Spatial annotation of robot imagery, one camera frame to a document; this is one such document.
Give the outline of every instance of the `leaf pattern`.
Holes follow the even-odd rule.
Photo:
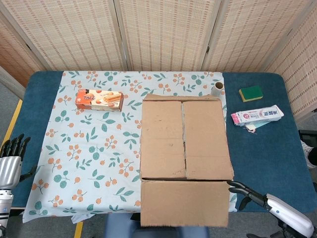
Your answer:
[[[213,72],[65,71],[23,221],[131,207],[139,212],[142,100],[148,94],[207,95],[218,81],[222,74]],[[122,111],[78,109],[78,89],[121,91]],[[224,91],[220,99],[225,118]],[[230,198],[234,207],[236,197]]]

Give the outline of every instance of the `white toothpaste box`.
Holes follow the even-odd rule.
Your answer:
[[[283,116],[280,112],[281,110],[274,105],[268,108],[236,112],[231,114],[231,117],[235,125],[244,126],[259,122],[280,120]]]

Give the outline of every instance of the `robotic arm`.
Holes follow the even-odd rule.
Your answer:
[[[254,201],[264,209],[268,210],[278,219],[281,231],[270,235],[270,238],[317,238],[317,230],[312,222],[304,214],[300,213],[281,199],[271,195],[261,195],[241,182],[228,181],[230,192],[240,193],[245,196],[239,206],[239,211]],[[248,238],[261,238],[253,234],[247,234]]]
[[[13,195],[11,190],[19,182],[32,176],[36,170],[34,166],[31,171],[21,175],[22,161],[30,137],[23,143],[24,134],[19,135],[13,140],[7,140],[0,150],[0,237],[5,237],[5,230],[9,218]]]

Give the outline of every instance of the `paper roll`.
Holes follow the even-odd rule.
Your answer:
[[[217,82],[214,84],[214,86],[211,89],[211,95],[215,97],[219,97],[222,90],[223,90],[223,84],[221,82]]]

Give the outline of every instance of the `woven screen panel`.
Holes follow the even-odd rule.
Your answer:
[[[0,66],[26,87],[30,76],[43,68],[33,60],[2,20],[0,39]]]
[[[284,78],[294,115],[317,103],[317,7],[266,71]]]
[[[231,0],[211,58],[209,71],[257,71],[307,0]]]
[[[132,70],[200,70],[214,1],[120,0],[120,6]]]
[[[53,70],[123,70],[108,1],[3,3]]]

